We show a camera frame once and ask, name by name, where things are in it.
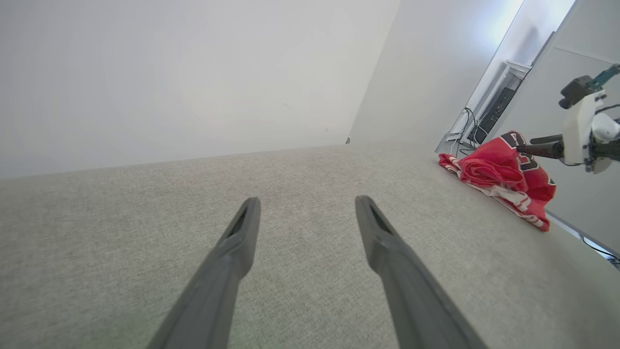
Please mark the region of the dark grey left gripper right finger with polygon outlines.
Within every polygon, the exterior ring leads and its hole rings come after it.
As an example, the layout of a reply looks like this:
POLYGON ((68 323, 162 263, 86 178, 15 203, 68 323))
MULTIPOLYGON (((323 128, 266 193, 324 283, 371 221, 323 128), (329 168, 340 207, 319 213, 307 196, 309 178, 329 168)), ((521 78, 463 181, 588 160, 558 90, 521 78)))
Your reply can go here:
POLYGON ((355 198, 371 269, 383 283, 402 349, 484 349, 486 344, 369 196, 355 198))

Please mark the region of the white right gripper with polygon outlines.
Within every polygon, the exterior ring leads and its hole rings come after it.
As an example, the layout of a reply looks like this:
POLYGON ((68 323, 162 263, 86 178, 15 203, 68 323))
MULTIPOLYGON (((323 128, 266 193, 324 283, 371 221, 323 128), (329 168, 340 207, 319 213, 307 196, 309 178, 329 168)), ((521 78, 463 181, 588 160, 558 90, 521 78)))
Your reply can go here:
POLYGON ((596 113, 602 108, 606 91, 587 95, 568 110, 562 135, 551 135, 530 140, 531 145, 518 146, 517 153, 549 159, 564 159, 569 165, 593 166, 594 145, 607 142, 607 115, 596 113))

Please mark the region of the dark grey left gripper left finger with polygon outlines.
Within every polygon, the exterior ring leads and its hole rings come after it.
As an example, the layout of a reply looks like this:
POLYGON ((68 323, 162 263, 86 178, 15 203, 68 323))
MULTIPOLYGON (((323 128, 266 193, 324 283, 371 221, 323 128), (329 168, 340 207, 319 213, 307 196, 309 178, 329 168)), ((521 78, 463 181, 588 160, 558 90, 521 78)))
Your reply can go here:
POLYGON ((239 284, 254 263, 261 202, 249 197, 148 344, 149 349, 225 349, 239 284))

